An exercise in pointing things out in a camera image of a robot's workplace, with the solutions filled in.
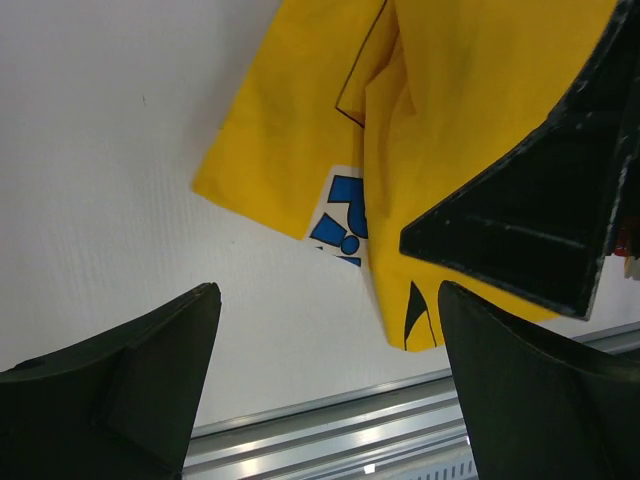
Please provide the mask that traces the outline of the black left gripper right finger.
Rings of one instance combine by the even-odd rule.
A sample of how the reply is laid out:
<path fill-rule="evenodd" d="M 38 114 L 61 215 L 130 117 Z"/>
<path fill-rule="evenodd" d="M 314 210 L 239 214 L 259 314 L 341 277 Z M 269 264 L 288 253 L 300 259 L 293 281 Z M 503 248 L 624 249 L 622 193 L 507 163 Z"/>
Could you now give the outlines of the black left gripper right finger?
<path fill-rule="evenodd" d="M 446 281 L 438 306 L 481 479 L 636 479 L 639 363 Z"/>

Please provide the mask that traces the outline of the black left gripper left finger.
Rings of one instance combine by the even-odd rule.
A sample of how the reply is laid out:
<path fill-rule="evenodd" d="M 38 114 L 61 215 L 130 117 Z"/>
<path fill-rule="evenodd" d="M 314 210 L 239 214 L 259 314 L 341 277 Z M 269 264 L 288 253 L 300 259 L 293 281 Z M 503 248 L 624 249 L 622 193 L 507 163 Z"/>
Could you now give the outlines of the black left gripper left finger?
<path fill-rule="evenodd" d="M 221 306 L 204 283 L 2 372 L 2 478 L 181 478 Z"/>

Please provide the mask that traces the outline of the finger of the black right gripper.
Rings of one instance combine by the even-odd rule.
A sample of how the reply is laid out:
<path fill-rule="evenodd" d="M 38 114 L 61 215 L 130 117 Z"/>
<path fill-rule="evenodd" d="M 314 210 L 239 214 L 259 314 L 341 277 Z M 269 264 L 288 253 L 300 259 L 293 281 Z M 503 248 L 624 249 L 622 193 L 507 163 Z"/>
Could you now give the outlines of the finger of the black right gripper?
<path fill-rule="evenodd" d="M 585 320 L 638 163 L 639 5 L 620 1 L 542 125 L 406 225 L 399 249 Z"/>

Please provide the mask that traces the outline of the yellow pikachu cloth placemat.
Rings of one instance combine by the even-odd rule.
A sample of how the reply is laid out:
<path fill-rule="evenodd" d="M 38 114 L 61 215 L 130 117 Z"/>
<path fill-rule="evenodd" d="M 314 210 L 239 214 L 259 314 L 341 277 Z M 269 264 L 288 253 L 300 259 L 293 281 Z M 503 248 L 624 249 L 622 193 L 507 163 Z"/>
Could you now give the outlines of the yellow pikachu cloth placemat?
<path fill-rule="evenodd" d="M 611 1 L 285 1 L 193 189 L 360 262 L 395 348 L 443 344 L 445 280 L 548 320 L 401 254 L 400 234 L 545 120 L 613 11 Z"/>

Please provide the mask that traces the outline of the aluminium mounting rail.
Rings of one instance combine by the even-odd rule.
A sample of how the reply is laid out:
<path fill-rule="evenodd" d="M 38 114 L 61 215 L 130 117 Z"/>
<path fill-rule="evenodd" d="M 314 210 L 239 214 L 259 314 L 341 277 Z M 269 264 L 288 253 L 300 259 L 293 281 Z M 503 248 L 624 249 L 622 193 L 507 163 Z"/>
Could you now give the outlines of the aluminium mounting rail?
<path fill-rule="evenodd" d="M 471 457 L 447 352 L 411 356 L 424 374 L 267 410 L 287 388 L 308 393 L 338 370 L 301 361 L 281 383 L 263 354 L 216 347 L 190 442 L 186 479 L 391 479 L 414 466 Z"/>

